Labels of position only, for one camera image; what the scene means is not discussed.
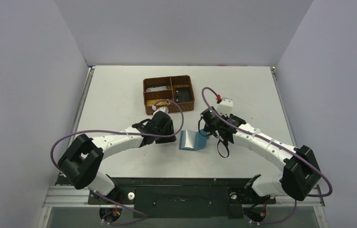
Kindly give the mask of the blue leather card holder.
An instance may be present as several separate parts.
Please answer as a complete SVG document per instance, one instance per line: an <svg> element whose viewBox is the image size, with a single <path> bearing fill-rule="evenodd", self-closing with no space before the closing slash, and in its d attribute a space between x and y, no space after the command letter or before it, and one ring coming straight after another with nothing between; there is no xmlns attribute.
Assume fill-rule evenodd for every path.
<svg viewBox="0 0 357 228"><path fill-rule="evenodd" d="M207 140L210 136L201 129L199 131L183 130L180 134L179 150L198 151L206 148Z"/></svg>

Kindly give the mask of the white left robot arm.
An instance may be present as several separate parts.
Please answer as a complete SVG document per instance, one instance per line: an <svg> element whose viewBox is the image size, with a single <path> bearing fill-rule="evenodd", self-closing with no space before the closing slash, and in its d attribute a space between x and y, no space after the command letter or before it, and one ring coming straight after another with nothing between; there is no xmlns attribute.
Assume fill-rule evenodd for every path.
<svg viewBox="0 0 357 228"><path fill-rule="evenodd" d="M134 148L153 143L175 142L173 120L165 111L155 111L151 119L127 129L98 137L78 135L60 157L57 167L77 189L89 188L103 196L117 194L117 185L99 171L102 160Z"/></svg>

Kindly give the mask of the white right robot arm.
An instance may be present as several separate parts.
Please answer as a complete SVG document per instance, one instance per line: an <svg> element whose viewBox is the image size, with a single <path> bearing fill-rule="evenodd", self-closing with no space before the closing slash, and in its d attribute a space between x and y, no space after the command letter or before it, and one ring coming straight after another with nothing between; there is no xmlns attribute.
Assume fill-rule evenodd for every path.
<svg viewBox="0 0 357 228"><path fill-rule="evenodd" d="M261 133L245 120L230 115L219 117L213 110L201 113L205 122L204 131L223 142L243 146L276 166L281 174L263 176L257 174L246 184L260 196L287 194L303 201L320 179L319 166L314 152L307 146L297 148Z"/></svg>

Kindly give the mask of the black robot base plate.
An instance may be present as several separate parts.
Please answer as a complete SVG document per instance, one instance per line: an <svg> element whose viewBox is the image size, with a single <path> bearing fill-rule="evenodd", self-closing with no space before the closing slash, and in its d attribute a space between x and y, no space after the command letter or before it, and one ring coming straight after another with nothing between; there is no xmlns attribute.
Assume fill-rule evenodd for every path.
<svg viewBox="0 0 357 228"><path fill-rule="evenodd" d="M249 178L123 178L112 179L117 192L111 199L132 206L135 219L212 218L240 219L258 205L275 204L247 184Z"/></svg>

